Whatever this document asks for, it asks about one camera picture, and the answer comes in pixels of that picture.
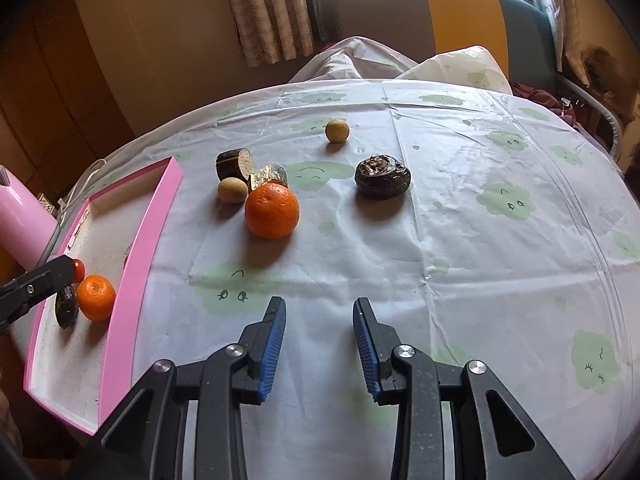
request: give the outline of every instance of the metal screw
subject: metal screw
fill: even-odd
[[[486,364],[482,361],[470,361],[469,371],[476,375],[482,375],[486,372]]]
[[[409,345],[400,345],[396,347],[396,355],[398,357],[413,357],[415,354],[415,348]]]
[[[169,359],[160,359],[153,364],[152,368],[155,373],[164,374],[171,369],[171,361]]]
[[[225,348],[225,354],[227,354],[229,357],[240,357],[242,354],[244,354],[244,347],[242,345],[233,343],[232,345],[229,345]]]

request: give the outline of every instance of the white tablecloth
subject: white tablecloth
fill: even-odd
[[[331,118],[350,124],[343,146],[327,143]],[[255,238],[241,207],[216,201],[216,155],[241,146],[286,168],[301,208],[290,238]],[[354,167],[376,153],[410,168],[405,196],[356,195]],[[396,409],[366,392],[359,296],[434,359],[487,362],[577,479],[594,478],[638,421],[640,212],[610,160],[544,108],[424,81],[290,84],[162,126],[85,194],[170,155],[184,179],[132,383],[158,358],[184,364],[236,341],[285,298],[273,392],[242,411],[251,478],[388,478]]]

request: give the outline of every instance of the sheer curtain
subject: sheer curtain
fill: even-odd
[[[580,38],[580,21],[578,20],[575,0],[533,0],[551,22],[551,30],[556,46],[556,63],[558,72],[562,72],[562,55],[580,81],[588,86],[587,71],[580,56],[578,40]]]
[[[306,0],[229,0],[249,66],[310,56]]]

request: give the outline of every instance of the pink tray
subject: pink tray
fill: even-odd
[[[91,195],[66,232],[57,255],[80,258],[87,274],[116,288],[109,321],[91,323],[79,313],[62,330],[55,297],[37,306],[24,388],[85,433],[94,434],[131,388],[146,279],[181,179],[174,158],[151,164]]]

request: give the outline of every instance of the small round yellow fruit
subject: small round yellow fruit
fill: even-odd
[[[349,137],[349,125],[344,119],[331,119],[324,127],[324,134],[329,142],[340,144]]]
[[[239,178],[230,176],[218,184],[218,198],[229,204],[240,204],[249,195],[249,188]]]

